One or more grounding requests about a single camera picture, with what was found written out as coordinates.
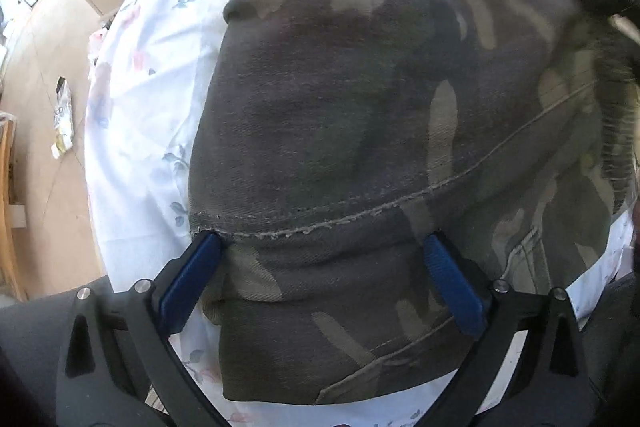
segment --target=plastic packet on floor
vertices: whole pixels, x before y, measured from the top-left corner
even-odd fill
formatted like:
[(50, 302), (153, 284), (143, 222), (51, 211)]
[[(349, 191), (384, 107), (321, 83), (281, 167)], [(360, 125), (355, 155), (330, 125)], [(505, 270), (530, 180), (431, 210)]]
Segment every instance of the plastic packet on floor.
[(53, 115), (53, 128), (56, 130), (56, 142), (51, 146), (53, 158), (58, 159), (71, 149), (74, 137), (74, 120), (71, 115), (71, 91), (62, 76), (56, 86), (56, 112)]

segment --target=floor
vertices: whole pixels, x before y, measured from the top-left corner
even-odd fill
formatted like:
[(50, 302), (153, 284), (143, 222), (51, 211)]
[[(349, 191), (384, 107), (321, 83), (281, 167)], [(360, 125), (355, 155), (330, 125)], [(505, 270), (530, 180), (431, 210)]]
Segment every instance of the floor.
[[(30, 298), (100, 277), (84, 181), (87, 39), (101, 26), (84, 0), (39, 0), (5, 61), (0, 110), (17, 117), (15, 200), (27, 228), (14, 229), (18, 266)], [(60, 160), (51, 155), (56, 83), (69, 83), (76, 135)]]

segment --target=white cloth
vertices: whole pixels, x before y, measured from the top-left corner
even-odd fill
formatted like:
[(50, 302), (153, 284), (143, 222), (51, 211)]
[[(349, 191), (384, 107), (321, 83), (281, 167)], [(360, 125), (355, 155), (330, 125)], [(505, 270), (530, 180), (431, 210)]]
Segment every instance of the white cloth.
[[(92, 36), (97, 60), (86, 113), (86, 179), (95, 237), (116, 291), (137, 279), (152, 279), (190, 243), (187, 174), (225, 31), (222, 9), (227, 1), (125, 0), (110, 31)], [(630, 240), (630, 220), (621, 219), (620, 230), (612, 228), (606, 253), (570, 288), (580, 315), (593, 307), (615, 273), (620, 249)], [(232, 425), (409, 427), (452, 377), (358, 403), (235, 403), (222, 397), (218, 339), (218, 328), (196, 310), (171, 342)], [(518, 346), (512, 351), (502, 380), (508, 380)], [(494, 385), (488, 403), (503, 391), (504, 386)]]

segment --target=camouflage fabric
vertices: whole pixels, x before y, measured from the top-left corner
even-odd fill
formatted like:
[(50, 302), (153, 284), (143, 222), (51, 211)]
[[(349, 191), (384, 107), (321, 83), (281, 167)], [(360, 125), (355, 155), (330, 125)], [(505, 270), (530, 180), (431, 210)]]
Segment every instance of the camouflage fabric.
[(190, 221), (224, 394), (407, 389), (471, 340), (422, 265), (442, 229), (491, 278), (567, 286), (635, 198), (628, 41), (578, 0), (231, 0)]

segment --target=silver bolt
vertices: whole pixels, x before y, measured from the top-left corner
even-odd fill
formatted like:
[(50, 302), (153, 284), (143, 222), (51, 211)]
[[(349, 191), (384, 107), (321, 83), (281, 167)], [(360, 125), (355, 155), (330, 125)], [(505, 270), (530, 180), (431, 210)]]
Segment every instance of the silver bolt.
[(151, 288), (151, 281), (149, 279), (140, 279), (133, 285), (133, 289), (138, 293), (145, 293)]
[(84, 301), (86, 298), (89, 297), (89, 295), (91, 295), (91, 288), (85, 287), (85, 288), (80, 288), (78, 290), (77, 296), (81, 301)]
[(566, 301), (566, 291), (562, 288), (553, 288), (553, 290), (551, 290), (551, 294), (554, 296), (554, 299)]
[(504, 279), (496, 279), (494, 281), (494, 291), (498, 293), (507, 293), (509, 291), (509, 283)]

